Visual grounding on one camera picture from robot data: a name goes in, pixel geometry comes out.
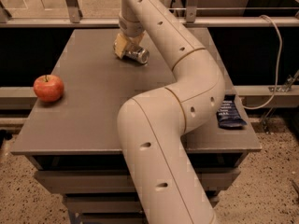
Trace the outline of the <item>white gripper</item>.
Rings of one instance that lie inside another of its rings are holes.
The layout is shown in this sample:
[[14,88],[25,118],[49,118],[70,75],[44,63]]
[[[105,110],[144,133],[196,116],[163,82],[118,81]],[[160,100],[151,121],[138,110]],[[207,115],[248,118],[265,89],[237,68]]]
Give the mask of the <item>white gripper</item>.
[[125,54],[126,48],[129,44],[131,48],[140,46],[140,42],[145,34],[145,29],[129,7],[123,7],[121,9],[119,15],[119,26],[123,34],[117,34],[113,49],[115,55],[121,59]]

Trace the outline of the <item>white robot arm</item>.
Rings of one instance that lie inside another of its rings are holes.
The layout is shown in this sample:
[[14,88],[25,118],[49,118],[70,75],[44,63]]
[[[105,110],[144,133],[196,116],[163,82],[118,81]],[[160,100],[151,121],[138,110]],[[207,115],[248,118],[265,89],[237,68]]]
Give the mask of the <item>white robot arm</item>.
[[159,0],[122,0],[176,79],[120,109],[122,153],[149,224],[219,224],[181,136],[209,121],[225,94],[220,67]]

